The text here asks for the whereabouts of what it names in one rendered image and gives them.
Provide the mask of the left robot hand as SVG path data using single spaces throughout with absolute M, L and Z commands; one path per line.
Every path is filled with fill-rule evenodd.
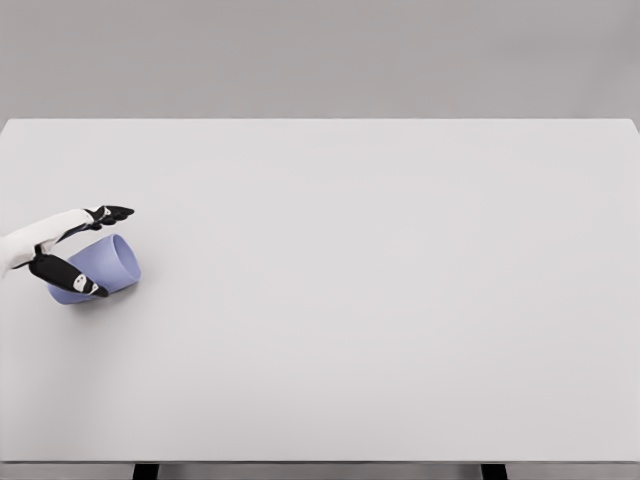
M 64 291 L 108 297 L 105 287 L 51 250 L 77 233 L 98 231 L 134 213 L 132 208 L 117 205 L 70 209 L 0 235 L 0 281 L 9 271 L 27 267 L 33 276 Z

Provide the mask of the lavender plastic cup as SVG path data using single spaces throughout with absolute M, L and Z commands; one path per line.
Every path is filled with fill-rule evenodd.
M 141 268 L 134 251 L 118 234 L 106 236 L 66 258 L 88 278 L 113 294 L 136 284 Z

